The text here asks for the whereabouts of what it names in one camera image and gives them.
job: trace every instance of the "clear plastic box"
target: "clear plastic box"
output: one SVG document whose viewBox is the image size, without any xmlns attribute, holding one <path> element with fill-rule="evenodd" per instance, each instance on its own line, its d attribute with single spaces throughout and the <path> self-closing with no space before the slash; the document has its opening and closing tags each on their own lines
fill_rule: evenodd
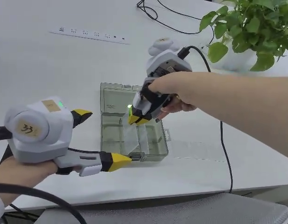
<svg viewBox="0 0 288 224">
<path fill-rule="evenodd" d="M 161 161 L 169 153 L 162 122 L 151 120 L 145 125 L 127 127 L 135 130 L 131 139 L 136 140 L 124 141 L 124 131 L 128 131 L 123 128 L 124 115 L 140 89 L 140 86 L 100 84 L 101 151 L 123 154 L 133 161 Z"/>
</svg>

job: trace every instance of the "plant pot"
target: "plant pot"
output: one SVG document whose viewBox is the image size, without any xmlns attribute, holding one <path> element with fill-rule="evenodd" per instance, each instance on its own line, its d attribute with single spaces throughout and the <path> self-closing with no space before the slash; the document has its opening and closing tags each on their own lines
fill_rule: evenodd
<svg viewBox="0 0 288 224">
<path fill-rule="evenodd" d="M 246 72 L 251 69 L 256 59 L 256 52 L 251 49 L 243 53 L 235 53 L 232 46 L 228 46 L 228 53 L 212 67 L 220 70 Z"/>
</svg>

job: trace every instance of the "chair backrest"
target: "chair backrest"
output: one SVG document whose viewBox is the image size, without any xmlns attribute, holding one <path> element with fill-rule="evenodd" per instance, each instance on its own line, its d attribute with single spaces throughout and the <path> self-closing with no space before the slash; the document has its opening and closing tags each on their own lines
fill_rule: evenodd
<svg viewBox="0 0 288 224">
<path fill-rule="evenodd" d="M 194 201 L 136 209 L 80 210 L 89 224 L 286 224 L 284 205 L 233 194 L 217 194 Z M 60 209 L 46 210 L 36 224 L 76 224 Z"/>
</svg>

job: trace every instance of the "white desk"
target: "white desk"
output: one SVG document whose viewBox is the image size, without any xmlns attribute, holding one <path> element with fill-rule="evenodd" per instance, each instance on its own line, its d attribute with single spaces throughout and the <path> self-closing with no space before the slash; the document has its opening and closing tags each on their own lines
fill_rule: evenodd
<svg viewBox="0 0 288 224">
<path fill-rule="evenodd" d="M 219 5 L 206 1 L 163 1 L 176 10 L 202 17 Z M 0 0 L 0 125 L 7 109 L 58 95 L 68 108 L 93 111 L 73 133 L 71 146 L 100 148 L 99 85 L 101 82 L 142 84 L 148 47 L 169 36 L 183 44 L 208 42 L 211 30 L 182 35 L 151 21 L 133 0 Z M 160 20 L 181 30 L 198 30 L 199 22 L 158 8 Z M 50 34 L 54 26 L 88 28 L 129 36 L 131 45 Z M 205 71 L 202 59 L 190 56 L 195 71 Z M 288 73 L 281 61 L 271 73 Z M 183 159 L 192 152 L 207 158 L 223 155 L 219 121 L 201 111 L 172 114 L 164 121 L 171 133 L 169 156 L 162 162 L 123 168 L 113 173 L 78 177 L 53 175 L 37 186 L 71 204 L 91 204 L 146 198 L 205 194 L 230 187 L 227 164 L 213 159 Z M 288 158 L 225 125 L 225 146 L 234 176 L 234 190 L 288 184 Z M 196 145 L 192 151 L 187 142 Z M 0 142 L 0 159 L 6 142 Z M 53 206 L 39 198 L 20 196 L 22 209 Z"/>
</svg>

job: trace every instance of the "human hand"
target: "human hand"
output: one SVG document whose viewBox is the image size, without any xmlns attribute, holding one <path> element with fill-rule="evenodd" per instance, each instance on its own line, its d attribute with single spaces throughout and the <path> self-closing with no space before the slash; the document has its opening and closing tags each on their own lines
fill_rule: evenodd
<svg viewBox="0 0 288 224">
<path fill-rule="evenodd" d="M 57 172 L 57 165 L 53 161 L 36 164 L 23 164 L 11 156 L 0 164 L 0 183 L 16 184 L 33 188 L 46 177 Z M 14 201 L 18 195 L 0 194 L 5 206 Z"/>
<path fill-rule="evenodd" d="M 162 94 L 174 94 L 172 101 L 166 107 L 163 107 L 162 113 L 158 116 L 158 120 L 163 119 L 169 113 L 175 113 L 179 111 L 193 111 L 196 107 L 192 104 L 186 103 L 188 99 L 189 90 L 183 88 L 182 83 L 186 81 L 186 76 L 183 72 L 174 72 L 165 76 L 162 76 L 152 84 L 149 85 L 149 89 L 152 92 L 160 92 Z"/>
</svg>

